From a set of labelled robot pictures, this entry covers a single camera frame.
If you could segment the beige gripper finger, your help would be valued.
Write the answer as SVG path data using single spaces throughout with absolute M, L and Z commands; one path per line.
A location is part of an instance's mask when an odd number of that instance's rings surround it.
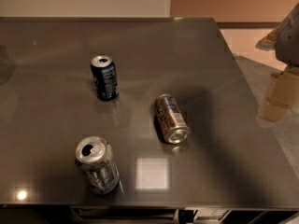
M 299 68 L 287 66 L 284 71 L 272 73 L 258 118 L 267 122 L 280 121 L 299 102 Z
M 278 37 L 278 28 L 273 29 L 256 44 L 257 49 L 274 50 Z

